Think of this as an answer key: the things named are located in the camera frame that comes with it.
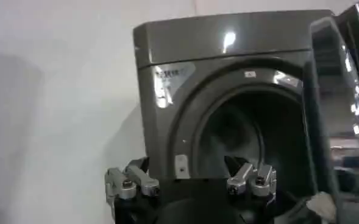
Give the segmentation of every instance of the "bolt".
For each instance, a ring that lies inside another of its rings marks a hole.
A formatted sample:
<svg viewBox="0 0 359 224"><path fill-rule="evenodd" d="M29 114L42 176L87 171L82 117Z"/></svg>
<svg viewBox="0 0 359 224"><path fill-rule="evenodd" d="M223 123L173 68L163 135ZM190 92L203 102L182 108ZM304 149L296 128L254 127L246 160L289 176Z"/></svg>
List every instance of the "bolt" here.
<svg viewBox="0 0 359 224"><path fill-rule="evenodd" d="M130 188L130 187L132 187L132 185L133 185L133 181L131 181L131 180L126 179L123 181L124 188Z"/></svg>
<svg viewBox="0 0 359 224"><path fill-rule="evenodd" d="M236 194L238 194L238 192L239 192L239 189L238 189L237 186L230 186L230 187L228 188L228 193L229 193L230 195L236 195Z"/></svg>
<svg viewBox="0 0 359 224"><path fill-rule="evenodd" d="M263 177L257 177L257 179L255 180L255 184L256 185L265 185L265 179Z"/></svg>
<svg viewBox="0 0 359 224"><path fill-rule="evenodd" d="M151 191L151 196L157 197L157 196L159 196L159 193L160 193L160 189L159 189L159 188L154 188L154 189Z"/></svg>

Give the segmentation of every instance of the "white wall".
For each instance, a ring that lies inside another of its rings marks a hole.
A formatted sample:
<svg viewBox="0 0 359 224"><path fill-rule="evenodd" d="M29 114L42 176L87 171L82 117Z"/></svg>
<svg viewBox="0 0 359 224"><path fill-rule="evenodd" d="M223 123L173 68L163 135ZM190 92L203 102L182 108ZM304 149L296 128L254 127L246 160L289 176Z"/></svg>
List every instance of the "white wall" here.
<svg viewBox="0 0 359 224"><path fill-rule="evenodd" d="M0 0L0 223L110 223L104 171L144 155L132 28L352 0Z"/></svg>

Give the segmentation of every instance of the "sticker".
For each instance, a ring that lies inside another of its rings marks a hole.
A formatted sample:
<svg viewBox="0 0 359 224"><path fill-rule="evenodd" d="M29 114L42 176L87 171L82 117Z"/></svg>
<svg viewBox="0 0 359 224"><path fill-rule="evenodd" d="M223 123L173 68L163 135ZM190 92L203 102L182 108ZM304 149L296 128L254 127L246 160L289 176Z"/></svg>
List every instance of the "sticker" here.
<svg viewBox="0 0 359 224"><path fill-rule="evenodd" d="M291 85L293 87L297 87L299 84L301 85L301 80L285 74L284 72L281 71L276 71L274 74L274 78L273 78L273 82L275 84L287 84L287 85Z"/></svg>
<svg viewBox="0 0 359 224"><path fill-rule="evenodd" d="M175 156L175 176L177 179L190 178L188 159L184 154Z"/></svg>
<svg viewBox="0 0 359 224"><path fill-rule="evenodd" d="M157 65L152 67L154 76L155 101L158 107L173 104L177 90L194 74L196 66L192 62Z"/></svg>
<svg viewBox="0 0 359 224"><path fill-rule="evenodd" d="M245 71L244 76L245 78L255 78L257 73L255 71Z"/></svg>

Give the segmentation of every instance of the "washing machine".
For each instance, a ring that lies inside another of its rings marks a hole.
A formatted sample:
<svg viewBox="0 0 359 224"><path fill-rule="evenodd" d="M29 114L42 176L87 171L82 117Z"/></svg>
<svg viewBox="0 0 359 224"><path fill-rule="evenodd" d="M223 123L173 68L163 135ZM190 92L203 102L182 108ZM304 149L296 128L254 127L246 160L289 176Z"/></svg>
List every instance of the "washing machine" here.
<svg viewBox="0 0 359 224"><path fill-rule="evenodd" d="M313 192L302 117L309 25L329 10L172 19L133 31L149 174L227 177L227 156Z"/></svg>

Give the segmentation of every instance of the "washer top panel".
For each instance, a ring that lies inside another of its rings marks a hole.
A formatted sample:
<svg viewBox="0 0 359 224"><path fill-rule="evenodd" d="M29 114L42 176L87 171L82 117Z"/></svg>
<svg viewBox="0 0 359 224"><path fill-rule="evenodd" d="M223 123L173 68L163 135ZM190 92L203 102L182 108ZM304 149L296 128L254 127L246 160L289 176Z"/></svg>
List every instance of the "washer top panel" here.
<svg viewBox="0 0 359 224"><path fill-rule="evenodd" d="M309 49L309 25L329 10L255 12L172 19L133 30L137 67Z"/></svg>

